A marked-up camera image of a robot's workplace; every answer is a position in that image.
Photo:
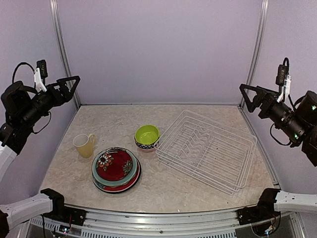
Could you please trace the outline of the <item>white wire dish rack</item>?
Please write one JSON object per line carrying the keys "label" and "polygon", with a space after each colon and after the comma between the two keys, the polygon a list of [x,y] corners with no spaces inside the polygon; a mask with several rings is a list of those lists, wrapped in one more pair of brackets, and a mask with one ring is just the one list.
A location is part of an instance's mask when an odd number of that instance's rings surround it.
{"label": "white wire dish rack", "polygon": [[223,193],[244,188],[255,136],[184,110],[155,143],[159,160]]}

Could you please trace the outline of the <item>yellow mug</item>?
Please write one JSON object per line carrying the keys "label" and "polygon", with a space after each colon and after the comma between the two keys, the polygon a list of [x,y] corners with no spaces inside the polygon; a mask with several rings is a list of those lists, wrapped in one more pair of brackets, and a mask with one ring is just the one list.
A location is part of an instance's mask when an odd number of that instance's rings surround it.
{"label": "yellow mug", "polygon": [[96,136],[94,134],[79,134],[73,139],[73,145],[79,155],[83,158],[89,158],[93,155],[93,147]]}

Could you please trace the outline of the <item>light teal floral plate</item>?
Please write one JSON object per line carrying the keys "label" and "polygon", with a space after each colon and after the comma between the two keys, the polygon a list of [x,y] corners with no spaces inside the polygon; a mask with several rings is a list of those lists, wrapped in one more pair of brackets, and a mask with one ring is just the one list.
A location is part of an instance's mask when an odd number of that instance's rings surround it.
{"label": "light teal floral plate", "polygon": [[100,178],[93,169],[93,165],[94,165],[94,162],[97,160],[97,156],[95,157],[95,159],[93,160],[93,163],[92,163],[92,175],[93,175],[93,177],[101,184],[103,184],[105,186],[110,186],[110,187],[117,187],[117,186],[124,185],[124,184],[128,183],[136,174],[138,163],[137,163],[137,158],[134,156],[134,154],[130,150],[128,150],[128,149],[126,149],[126,150],[127,150],[128,154],[132,156],[133,168],[131,169],[130,173],[125,178],[118,180],[118,181],[107,181],[107,180]]}

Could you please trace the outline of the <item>lime green bowl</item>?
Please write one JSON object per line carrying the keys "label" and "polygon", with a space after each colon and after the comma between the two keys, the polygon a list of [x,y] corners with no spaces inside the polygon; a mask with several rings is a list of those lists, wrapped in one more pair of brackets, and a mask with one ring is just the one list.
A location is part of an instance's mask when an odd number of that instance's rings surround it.
{"label": "lime green bowl", "polygon": [[135,140],[144,145],[155,143],[159,139],[159,129],[154,125],[143,125],[137,129],[135,133]]}

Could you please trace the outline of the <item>blue white patterned cup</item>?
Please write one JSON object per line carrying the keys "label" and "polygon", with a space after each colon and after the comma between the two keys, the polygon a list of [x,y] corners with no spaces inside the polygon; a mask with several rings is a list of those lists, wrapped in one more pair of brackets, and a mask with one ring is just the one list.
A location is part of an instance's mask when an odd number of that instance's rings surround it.
{"label": "blue white patterned cup", "polygon": [[158,142],[159,137],[157,138],[134,138],[135,144],[137,145],[138,148],[142,149],[151,149],[155,147],[155,144]]}

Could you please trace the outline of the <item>pink scalloped plate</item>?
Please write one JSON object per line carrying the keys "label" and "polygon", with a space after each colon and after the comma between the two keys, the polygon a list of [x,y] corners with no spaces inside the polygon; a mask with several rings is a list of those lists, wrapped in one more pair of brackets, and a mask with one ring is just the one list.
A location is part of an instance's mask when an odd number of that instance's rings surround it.
{"label": "pink scalloped plate", "polygon": [[127,184],[120,185],[118,187],[105,186],[105,185],[101,184],[100,182],[96,181],[96,179],[94,179],[94,178],[92,178],[92,179],[93,179],[93,183],[99,189],[110,192],[110,193],[116,193],[116,192],[121,192],[121,191],[124,191],[124,190],[132,187],[137,182],[139,177],[140,177],[140,173],[137,173]]}

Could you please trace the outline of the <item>black rimmed beige plate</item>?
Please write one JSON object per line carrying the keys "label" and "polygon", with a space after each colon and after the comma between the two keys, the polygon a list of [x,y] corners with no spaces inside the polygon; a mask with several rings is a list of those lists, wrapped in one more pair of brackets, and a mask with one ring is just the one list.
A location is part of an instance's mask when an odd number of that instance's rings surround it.
{"label": "black rimmed beige plate", "polygon": [[118,194],[118,193],[123,193],[125,191],[128,191],[129,189],[131,189],[133,186],[136,185],[136,183],[138,182],[139,178],[141,177],[142,167],[141,167],[141,164],[140,164],[139,160],[137,160],[137,163],[138,163],[138,168],[137,168],[136,174],[134,175],[134,177],[127,184],[120,185],[118,187],[110,187],[110,186],[102,185],[94,177],[92,177],[92,181],[93,181],[94,185],[99,190],[101,190],[103,192],[106,192],[106,193]]}

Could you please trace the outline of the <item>white red patterned bowl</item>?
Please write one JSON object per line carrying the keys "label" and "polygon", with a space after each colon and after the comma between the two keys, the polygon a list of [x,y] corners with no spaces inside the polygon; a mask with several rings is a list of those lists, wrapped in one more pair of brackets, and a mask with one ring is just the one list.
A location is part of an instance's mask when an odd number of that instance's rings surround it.
{"label": "white red patterned bowl", "polygon": [[143,151],[143,152],[146,152],[146,153],[148,153],[148,152],[153,152],[153,151],[155,151],[156,149],[155,148],[151,148],[151,149],[142,149],[142,148],[138,148],[139,150],[141,150],[141,151]]}

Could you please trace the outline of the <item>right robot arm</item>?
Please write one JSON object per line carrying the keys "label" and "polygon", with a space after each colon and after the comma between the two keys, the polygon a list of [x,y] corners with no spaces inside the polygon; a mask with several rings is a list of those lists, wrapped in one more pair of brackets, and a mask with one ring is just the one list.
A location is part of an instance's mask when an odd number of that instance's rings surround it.
{"label": "right robot arm", "polygon": [[[317,164],[317,95],[313,91],[297,100],[298,107],[292,109],[278,101],[277,92],[262,87],[241,84],[239,87],[249,112],[260,109],[261,119],[270,119],[273,126],[282,130],[289,138],[291,148],[301,146],[302,152],[313,165]],[[281,211],[315,213],[315,194],[295,194],[280,189],[266,188],[259,198],[253,215],[264,220],[269,214]]]}

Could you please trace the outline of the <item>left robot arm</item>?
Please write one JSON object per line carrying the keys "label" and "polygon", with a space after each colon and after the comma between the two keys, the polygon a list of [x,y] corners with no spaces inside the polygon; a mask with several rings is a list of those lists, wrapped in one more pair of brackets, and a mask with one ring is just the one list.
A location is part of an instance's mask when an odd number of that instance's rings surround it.
{"label": "left robot arm", "polygon": [[[50,110],[69,102],[80,82],[79,76],[58,79],[40,91],[25,86],[22,81],[12,83],[1,95],[5,108],[5,123],[0,128],[0,176],[3,177],[20,154],[34,125]],[[38,215],[51,216],[60,221],[69,216],[64,196],[50,188],[33,197],[0,207],[0,236],[2,238],[17,225]]]}

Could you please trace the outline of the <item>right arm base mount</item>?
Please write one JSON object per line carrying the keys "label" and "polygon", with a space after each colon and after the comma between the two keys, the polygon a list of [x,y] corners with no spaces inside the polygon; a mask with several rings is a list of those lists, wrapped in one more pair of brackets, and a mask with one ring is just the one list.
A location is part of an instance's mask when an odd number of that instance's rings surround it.
{"label": "right arm base mount", "polygon": [[256,205],[238,209],[236,214],[239,225],[246,225],[278,217],[280,212],[274,211],[266,206]]}

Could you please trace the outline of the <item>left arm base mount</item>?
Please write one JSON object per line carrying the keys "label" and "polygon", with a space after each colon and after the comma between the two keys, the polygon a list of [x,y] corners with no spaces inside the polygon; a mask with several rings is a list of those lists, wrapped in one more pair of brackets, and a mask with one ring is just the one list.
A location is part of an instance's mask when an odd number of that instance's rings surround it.
{"label": "left arm base mount", "polygon": [[62,213],[54,214],[53,212],[45,213],[44,217],[69,225],[83,226],[87,212],[83,209],[65,206]]}

